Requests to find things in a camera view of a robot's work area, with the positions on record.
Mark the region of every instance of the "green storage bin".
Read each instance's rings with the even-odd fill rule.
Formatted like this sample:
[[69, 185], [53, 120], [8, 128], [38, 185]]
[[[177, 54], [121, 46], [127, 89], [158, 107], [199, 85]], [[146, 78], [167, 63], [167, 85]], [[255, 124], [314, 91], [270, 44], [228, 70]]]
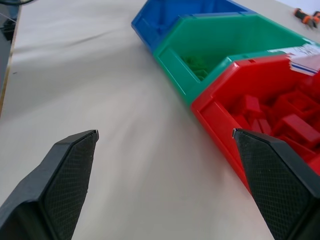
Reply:
[[283, 54], [267, 50], [305, 43], [259, 14], [184, 17], [153, 56], [190, 105], [233, 61]]

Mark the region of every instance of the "red storage bin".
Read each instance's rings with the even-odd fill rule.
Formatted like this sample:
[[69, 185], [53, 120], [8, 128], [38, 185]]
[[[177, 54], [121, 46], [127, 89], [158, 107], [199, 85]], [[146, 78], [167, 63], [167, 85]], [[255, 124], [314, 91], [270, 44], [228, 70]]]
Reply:
[[[291, 70], [287, 55], [261, 57], [230, 65], [192, 103], [191, 110], [249, 190], [237, 145], [232, 139], [234, 128], [287, 140], [320, 175], [320, 98], [315, 97], [317, 93], [320, 93], [319, 73], [308, 76]], [[303, 121], [302, 127], [296, 129], [299, 123], [295, 120]], [[281, 122], [285, 127], [291, 124], [287, 128], [297, 131], [300, 138], [292, 139], [287, 128], [281, 131]], [[275, 130], [279, 131], [278, 135], [274, 135]]]

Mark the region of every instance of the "table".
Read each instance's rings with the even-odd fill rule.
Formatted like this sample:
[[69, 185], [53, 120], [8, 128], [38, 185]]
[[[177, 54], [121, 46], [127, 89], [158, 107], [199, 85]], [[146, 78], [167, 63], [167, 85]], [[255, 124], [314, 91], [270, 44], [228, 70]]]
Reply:
[[[320, 40], [282, 3], [236, 2]], [[272, 240], [251, 195], [131, 29], [143, 4], [22, 8], [0, 119], [0, 204], [55, 142], [98, 129], [74, 240]]]

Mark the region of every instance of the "storage bin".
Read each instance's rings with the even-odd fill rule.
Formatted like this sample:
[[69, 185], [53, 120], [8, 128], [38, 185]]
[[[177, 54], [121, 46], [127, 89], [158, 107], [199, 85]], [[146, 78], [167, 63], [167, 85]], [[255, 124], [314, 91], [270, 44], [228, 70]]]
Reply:
[[153, 55], [190, 105], [233, 61], [283, 54], [267, 50], [308, 42], [258, 14], [186, 17]]
[[179, 16], [238, 13], [254, 12], [231, 0], [148, 0], [131, 25], [153, 52], [171, 31]]
[[233, 62], [191, 105], [192, 112], [249, 189], [234, 128], [287, 142], [320, 175], [320, 73], [290, 69], [287, 55]]

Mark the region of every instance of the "blue storage bin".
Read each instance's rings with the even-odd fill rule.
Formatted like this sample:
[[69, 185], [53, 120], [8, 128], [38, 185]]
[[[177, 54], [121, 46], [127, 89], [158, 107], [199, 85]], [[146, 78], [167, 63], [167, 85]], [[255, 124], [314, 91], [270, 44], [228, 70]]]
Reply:
[[153, 52], [179, 16], [254, 13], [231, 0], [148, 0], [132, 21], [132, 28]]

